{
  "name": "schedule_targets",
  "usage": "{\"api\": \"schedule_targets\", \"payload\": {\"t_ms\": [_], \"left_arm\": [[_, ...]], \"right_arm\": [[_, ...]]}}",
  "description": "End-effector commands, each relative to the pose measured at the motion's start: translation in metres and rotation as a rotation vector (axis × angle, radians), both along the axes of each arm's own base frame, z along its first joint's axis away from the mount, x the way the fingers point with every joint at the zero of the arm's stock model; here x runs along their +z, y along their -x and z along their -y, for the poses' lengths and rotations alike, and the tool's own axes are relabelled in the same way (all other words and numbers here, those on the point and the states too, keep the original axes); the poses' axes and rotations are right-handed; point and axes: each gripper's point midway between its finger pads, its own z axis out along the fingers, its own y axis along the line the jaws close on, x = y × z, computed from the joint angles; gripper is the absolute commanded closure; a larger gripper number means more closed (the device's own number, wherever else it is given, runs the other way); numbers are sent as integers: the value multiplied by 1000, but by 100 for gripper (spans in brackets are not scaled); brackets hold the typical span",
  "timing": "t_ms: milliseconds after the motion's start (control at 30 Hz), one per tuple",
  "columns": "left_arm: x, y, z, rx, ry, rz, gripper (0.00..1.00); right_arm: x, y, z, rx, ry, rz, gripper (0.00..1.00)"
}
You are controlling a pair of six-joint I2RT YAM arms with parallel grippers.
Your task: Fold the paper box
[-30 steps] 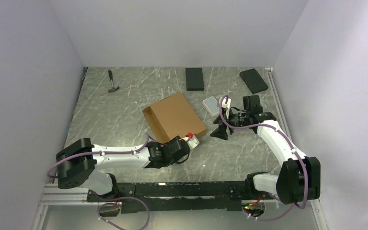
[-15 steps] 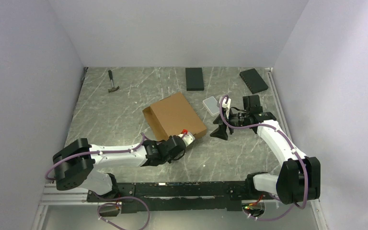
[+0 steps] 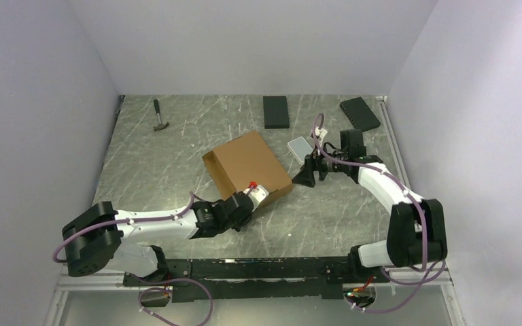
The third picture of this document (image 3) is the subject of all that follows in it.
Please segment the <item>brown cardboard box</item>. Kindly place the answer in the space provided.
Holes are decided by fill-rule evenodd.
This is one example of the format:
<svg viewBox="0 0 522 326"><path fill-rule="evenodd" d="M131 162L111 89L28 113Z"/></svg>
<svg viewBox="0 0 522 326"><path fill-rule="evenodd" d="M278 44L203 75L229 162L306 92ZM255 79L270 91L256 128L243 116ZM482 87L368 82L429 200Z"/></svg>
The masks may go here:
<svg viewBox="0 0 522 326"><path fill-rule="evenodd" d="M292 178L257 131L214 147L203 157L222 199L243 191L254 181L268 191L266 206L293 190Z"/></svg>

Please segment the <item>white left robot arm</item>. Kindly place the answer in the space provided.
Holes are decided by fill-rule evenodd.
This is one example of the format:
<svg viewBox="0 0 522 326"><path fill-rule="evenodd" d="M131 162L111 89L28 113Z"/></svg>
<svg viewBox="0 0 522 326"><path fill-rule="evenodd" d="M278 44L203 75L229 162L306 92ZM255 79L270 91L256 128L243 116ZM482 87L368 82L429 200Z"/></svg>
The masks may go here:
<svg viewBox="0 0 522 326"><path fill-rule="evenodd" d="M117 210L110 201L99 202L62 229L63 242L53 260L65 264L69 276L89 276L103 269L163 283L169 268L164 251L147 242L213 238L228 230L240 231L268 194L257 186L225 200L210 202L190 195L189 203L168 211Z"/></svg>

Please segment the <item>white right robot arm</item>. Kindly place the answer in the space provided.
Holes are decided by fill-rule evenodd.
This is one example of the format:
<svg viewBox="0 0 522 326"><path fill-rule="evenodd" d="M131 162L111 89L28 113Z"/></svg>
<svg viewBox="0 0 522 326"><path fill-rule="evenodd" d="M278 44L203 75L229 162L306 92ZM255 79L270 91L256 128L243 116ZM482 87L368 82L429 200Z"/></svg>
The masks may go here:
<svg viewBox="0 0 522 326"><path fill-rule="evenodd" d="M389 213L385 240L351 248L347 264L350 278L363 282L376 267L410 267L445 259L448 251L442 204L411 191L378 156L369 155L362 131L343 130L340 141L340 147L320 142L305 156L293 182L315 187L327 174L343 173L368 190Z"/></svg>

